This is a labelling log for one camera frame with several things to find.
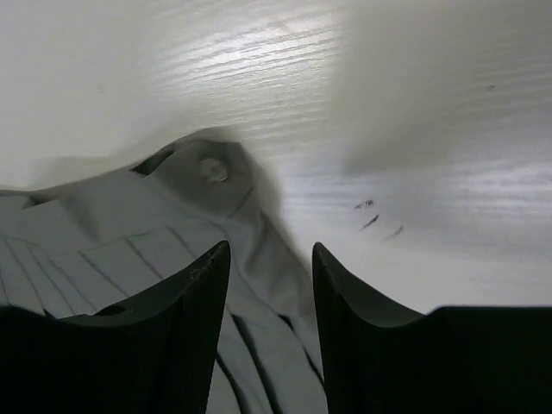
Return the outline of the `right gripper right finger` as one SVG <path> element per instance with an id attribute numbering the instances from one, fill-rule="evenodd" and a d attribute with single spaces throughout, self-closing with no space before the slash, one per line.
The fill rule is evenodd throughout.
<path id="1" fill-rule="evenodd" d="M 416 312 L 312 251 L 324 389 L 332 413 L 548 413 L 551 310 Z"/>

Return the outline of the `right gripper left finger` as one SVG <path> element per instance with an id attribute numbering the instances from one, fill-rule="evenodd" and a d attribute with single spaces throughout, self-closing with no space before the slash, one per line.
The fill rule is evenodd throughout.
<path id="1" fill-rule="evenodd" d="M 231 254 L 221 241 L 94 315 L 1 309 L 4 413 L 203 413 Z"/>

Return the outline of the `grey pleated skirt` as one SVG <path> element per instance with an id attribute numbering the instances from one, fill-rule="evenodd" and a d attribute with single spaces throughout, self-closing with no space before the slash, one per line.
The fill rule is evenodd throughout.
<path id="1" fill-rule="evenodd" d="M 207 410 L 327 410 L 311 276 L 260 206 L 223 128 L 65 190 L 1 196 L 1 301 L 55 317 L 146 290 L 221 241 L 231 249 Z"/>

